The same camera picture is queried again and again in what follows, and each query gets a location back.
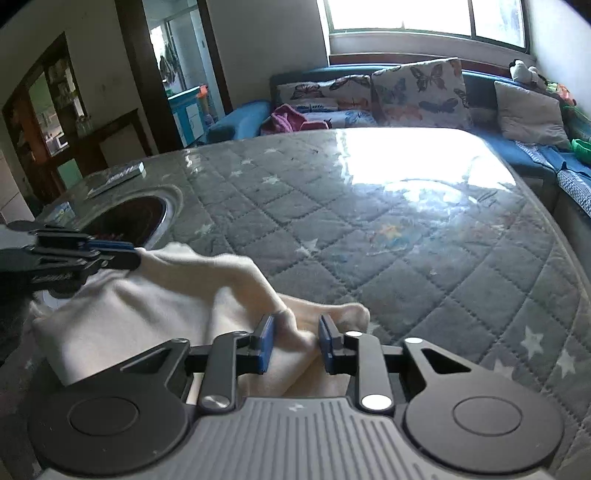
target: window frame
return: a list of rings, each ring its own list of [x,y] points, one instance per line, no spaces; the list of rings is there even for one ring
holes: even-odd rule
[[[497,47],[504,47],[510,50],[515,50],[520,53],[530,53],[530,22],[527,12],[526,0],[519,0],[521,3],[521,14],[523,18],[523,33],[524,33],[524,47],[519,47],[511,43],[506,43],[493,38],[486,38],[476,35],[476,21],[474,18],[474,6],[472,0],[466,0],[468,2],[468,12],[470,15],[470,30],[471,35],[462,35],[457,33],[438,32],[434,30],[418,30],[415,28],[342,28],[335,29],[332,21],[332,14],[330,12],[330,5],[328,0],[324,1],[324,8],[326,10],[326,18],[329,24],[329,34],[342,34],[342,33],[363,33],[363,32],[405,32],[405,33],[421,33],[421,34],[432,34],[432,35],[443,35],[445,37],[465,38],[467,40],[474,40],[481,43],[488,43],[490,45],[496,45]]]

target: beige towel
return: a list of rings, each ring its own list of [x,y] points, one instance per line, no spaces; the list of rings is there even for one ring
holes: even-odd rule
[[[63,384],[171,338],[205,345],[222,333],[253,331],[264,314],[282,312],[268,372],[243,375],[241,393],[320,397],[345,393],[348,375],[331,377],[324,372],[318,319],[328,313],[341,332],[364,332],[369,312],[363,305],[319,305],[278,294],[247,257],[202,257],[181,244],[138,252],[142,261],[137,270],[96,275],[66,305],[35,321],[35,337]],[[196,381],[190,402],[198,391]]]

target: window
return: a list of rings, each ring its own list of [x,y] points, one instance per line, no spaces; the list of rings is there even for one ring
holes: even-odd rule
[[[332,33],[435,32],[527,48],[522,0],[325,0]]]

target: doorway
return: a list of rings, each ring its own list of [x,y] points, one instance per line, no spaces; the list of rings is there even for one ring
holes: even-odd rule
[[[150,42],[184,147],[224,116],[197,0],[142,0]]]

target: silver bolt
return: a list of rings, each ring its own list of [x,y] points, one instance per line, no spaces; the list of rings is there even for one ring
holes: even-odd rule
[[[207,395],[203,397],[201,405],[209,410],[222,410],[230,405],[230,400],[223,395]]]
[[[392,406],[392,400],[385,395],[367,395],[361,399],[361,404],[372,411],[387,410]]]

